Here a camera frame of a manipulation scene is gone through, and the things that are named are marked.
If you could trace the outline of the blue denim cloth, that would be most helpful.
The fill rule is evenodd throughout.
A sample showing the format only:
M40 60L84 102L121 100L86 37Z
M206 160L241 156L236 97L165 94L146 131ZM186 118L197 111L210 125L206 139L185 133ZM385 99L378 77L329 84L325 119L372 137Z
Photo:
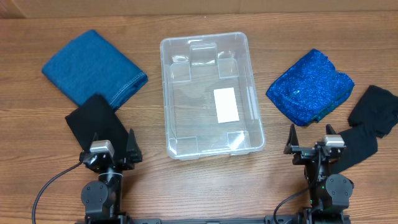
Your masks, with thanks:
M76 105L98 94L115 111L148 82L137 65L95 30L71 40L42 73Z

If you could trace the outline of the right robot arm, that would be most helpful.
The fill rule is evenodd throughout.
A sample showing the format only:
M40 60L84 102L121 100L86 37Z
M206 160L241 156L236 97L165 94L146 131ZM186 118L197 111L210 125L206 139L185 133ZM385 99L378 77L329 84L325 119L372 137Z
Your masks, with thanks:
M305 192L310 196L310 207L297 212L289 223L349 223L349 216L343 211L349 207L354 185L341 174L332 173L332 165L338 161L346 149L343 138L336 134L331 125L326 126L326 135L313 147L301 147L295 126L290 126L284 154L292 154L294 165L303 165L308 187L281 204Z

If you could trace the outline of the black cloth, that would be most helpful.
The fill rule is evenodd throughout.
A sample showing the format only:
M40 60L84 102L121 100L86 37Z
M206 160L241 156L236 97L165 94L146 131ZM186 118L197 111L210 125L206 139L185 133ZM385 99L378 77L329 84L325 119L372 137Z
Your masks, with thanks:
M99 141L111 142L115 158L125 155L129 134L101 95L91 96L65 120L84 151L90 150L97 136Z
M338 162L331 167L338 174L377 152L377 138L389 134L397 124L397 97L370 85L348 117L350 128L339 133L345 142Z

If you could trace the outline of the sparkly blue sequin cloth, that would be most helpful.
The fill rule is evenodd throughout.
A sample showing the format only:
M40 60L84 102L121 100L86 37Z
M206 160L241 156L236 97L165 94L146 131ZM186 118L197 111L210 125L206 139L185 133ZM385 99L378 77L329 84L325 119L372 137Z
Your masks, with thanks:
M354 81L328 57L310 50L267 90L275 106L297 126L319 122L351 95Z

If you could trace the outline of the clear plastic storage container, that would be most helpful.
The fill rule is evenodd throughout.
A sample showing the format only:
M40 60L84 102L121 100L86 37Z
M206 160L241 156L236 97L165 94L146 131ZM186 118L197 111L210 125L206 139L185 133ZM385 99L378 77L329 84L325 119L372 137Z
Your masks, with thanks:
M262 150L262 125L248 39L242 32L160 43L167 153L192 160ZM214 90L234 88L239 121L219 123Z

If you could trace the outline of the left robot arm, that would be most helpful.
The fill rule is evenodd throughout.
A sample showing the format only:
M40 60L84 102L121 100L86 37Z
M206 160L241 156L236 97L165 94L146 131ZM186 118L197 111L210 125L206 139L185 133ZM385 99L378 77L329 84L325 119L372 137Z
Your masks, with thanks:
M129 131L124 157L116 158L111 141L98 140L95 134L88 150L80 153L80 162L97 173L98 179L86 184L81 191L85 206L85 223L132 223L132 218L121 210L123 172L133 170L142 162L142 152L134 131Z

